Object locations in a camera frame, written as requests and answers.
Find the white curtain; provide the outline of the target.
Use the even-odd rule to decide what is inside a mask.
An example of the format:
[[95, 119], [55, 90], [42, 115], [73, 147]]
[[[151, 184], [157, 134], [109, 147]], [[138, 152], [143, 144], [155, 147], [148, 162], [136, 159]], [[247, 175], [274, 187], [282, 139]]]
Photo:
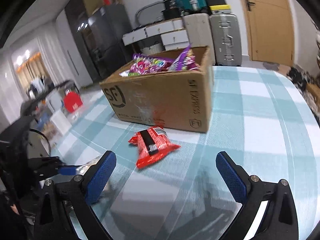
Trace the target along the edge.
[[50, 78], [56, 85], [61, 83], [64, 80], [61, 72], [62, 52], [56, 38], [42, 33], [38, 36], [37, 42]]

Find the dark glass cabinet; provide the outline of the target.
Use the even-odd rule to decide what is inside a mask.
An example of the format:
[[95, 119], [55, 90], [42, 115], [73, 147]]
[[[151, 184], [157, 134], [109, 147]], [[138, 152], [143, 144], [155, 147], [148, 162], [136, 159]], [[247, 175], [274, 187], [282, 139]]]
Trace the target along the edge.
[[84, 64], [85, 76], [92, 82], [99, 80], [99, 74], [88, 51], [84, 34], [89, 31], [88, 19], [93, 11], [101, 7], [101, 0], [69, 0], [65, 6], [65, 13], [74, 38], [75, 45]]

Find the purple white snack bag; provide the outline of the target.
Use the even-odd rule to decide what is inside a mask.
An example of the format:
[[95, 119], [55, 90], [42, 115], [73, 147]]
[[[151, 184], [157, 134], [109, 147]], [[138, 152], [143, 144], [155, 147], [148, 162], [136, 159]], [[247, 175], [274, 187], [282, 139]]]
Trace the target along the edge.
[[184, 48], [180, 55], [167, 69], [168, 72], [178, 72], [183, 70], [199, 70], [200, 66], [195, 61], [195, 55], [191, 46]]

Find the SF cardboard box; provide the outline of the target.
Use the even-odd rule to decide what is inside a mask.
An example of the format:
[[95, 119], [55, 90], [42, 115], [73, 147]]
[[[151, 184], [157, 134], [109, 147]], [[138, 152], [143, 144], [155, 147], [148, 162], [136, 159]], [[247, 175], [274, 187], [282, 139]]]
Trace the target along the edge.
[[213, 63], [208, 46], [192, 51], [199, 70], [122, 77], [132, 62], [100, 82], [121, 121], [206, 133], [212, 113]]

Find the white drawer desk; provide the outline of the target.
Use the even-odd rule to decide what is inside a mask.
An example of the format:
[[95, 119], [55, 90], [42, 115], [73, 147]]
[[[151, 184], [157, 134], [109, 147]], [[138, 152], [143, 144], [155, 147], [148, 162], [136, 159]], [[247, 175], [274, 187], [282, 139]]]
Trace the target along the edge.
[[146, 27], [138, 28], [123, 35], [125, 46], [160, 36], [165, 50], [181, 49], [189, 46], [187, 30], [182, 18], [162, 21]]

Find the red black candy packet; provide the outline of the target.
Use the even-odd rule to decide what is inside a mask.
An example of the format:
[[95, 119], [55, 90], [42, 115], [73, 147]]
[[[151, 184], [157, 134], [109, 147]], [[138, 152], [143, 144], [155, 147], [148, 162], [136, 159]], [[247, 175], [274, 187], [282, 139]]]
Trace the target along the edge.
[[170, 152], [180, 148], [180, 145], [174, 144], [169, 140], [166, 131], [159, 126], [152, 126], [136, 132], [128, 143], [138, 148], [136, 162], [138, 169], [153, 165], [165, 158]]

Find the black refrigerator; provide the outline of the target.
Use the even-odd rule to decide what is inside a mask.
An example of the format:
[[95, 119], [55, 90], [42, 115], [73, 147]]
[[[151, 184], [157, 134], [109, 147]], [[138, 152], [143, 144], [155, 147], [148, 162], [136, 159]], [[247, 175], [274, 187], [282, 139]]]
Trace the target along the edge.
[[91, 49], [93, 62], [100, 77], [105, 79], [132, 59], [123, 42], [123, 35], [132, 31], [131, 23], [122, 4], [100, 7], [88, 23], [95, 42]]

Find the silver suitcase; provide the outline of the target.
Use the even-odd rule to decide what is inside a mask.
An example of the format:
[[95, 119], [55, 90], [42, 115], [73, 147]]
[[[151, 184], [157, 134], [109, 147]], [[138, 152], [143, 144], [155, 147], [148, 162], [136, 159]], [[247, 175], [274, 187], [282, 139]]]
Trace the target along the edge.
[[242, 47], [238, 18], [234, 14], [215, 14], [209, 17], [216, 64], [241, 66]]

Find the wooden door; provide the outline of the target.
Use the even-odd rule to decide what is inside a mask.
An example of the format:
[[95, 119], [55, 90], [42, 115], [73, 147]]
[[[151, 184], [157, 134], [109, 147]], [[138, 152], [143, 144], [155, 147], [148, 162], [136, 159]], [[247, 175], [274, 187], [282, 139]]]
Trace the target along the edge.
[[294, 32], [288, 0], [242, 0], [253, 61], [293, 66]]

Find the beige suitcase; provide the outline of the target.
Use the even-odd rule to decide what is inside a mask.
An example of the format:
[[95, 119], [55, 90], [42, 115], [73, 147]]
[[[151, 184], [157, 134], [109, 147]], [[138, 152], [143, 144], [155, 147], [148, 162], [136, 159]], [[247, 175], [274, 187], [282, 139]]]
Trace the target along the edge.
[[190, 45], [192, 47], [208, 46], [212, 64], [216, 64], [212, 30], [209, 15], [206, 13], [183, 16]]

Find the blue checkered tablecloth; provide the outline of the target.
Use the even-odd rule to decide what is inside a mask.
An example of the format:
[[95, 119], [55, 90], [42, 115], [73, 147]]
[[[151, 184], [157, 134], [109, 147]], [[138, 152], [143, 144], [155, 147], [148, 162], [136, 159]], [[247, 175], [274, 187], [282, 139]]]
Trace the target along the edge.
[[289, 182], [299, 238], [319, 222], [319, 126], [293, 83], [262, 69], [214, 68], [207, 133], [168, 129], [179, 149], [144, 170], [129, 139], [144, 125], [120, 121], [102, 92], [52, 150], [71, 165], [107, 150], [117, 165], [93, 210], [114, 239], [218, 239], [239, 210], [215, 158], [248, 174]]

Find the red box on side table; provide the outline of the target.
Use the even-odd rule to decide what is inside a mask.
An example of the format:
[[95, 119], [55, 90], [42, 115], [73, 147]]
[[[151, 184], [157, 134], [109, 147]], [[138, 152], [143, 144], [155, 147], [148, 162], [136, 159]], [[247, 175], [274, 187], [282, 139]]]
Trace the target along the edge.
[[69, 113], [74, 113], [83, 105], [83, 101], [78, 93], [71, 91], [63, 98], [63, 104]]

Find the woven laundry basket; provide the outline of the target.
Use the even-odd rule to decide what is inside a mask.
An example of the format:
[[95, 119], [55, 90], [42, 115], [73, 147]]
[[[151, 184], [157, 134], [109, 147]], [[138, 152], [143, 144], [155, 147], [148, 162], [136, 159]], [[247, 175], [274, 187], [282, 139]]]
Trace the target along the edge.
[[154, 45], [151, 45], [151, 46], [148, 46], [148, 47], [141, 49], [142, 53], [146, 54], [146, 55], [157, 54], [157, 53], [162, 52], [163, 50], [164, 50], [163, 45], [161, 43], [156, 43]]

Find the purple candy bag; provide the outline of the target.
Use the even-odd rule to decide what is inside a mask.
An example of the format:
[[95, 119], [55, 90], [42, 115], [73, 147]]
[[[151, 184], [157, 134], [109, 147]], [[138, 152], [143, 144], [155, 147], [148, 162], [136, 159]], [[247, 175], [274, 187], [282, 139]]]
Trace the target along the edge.
[[121, 72], [121, 77], [139, 76], [166, 71], [174, 62], [173, 59], [135, 53], [129, 70]]

